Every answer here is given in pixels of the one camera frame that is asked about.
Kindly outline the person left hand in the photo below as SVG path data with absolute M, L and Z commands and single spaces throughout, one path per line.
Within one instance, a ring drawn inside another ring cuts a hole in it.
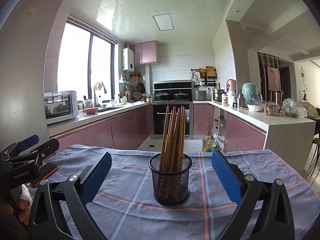
M 30 195 L 28 188 L 23 184 L 21 186 L 22 192 L 20 194 L 18 203 L 20 206 L 20 214 L 19 220 L 20 222 L 24 223 L 25 225 L 29 224 L 29 217 L 31 212 L 31 206 L 33 204 L 33 199 Z

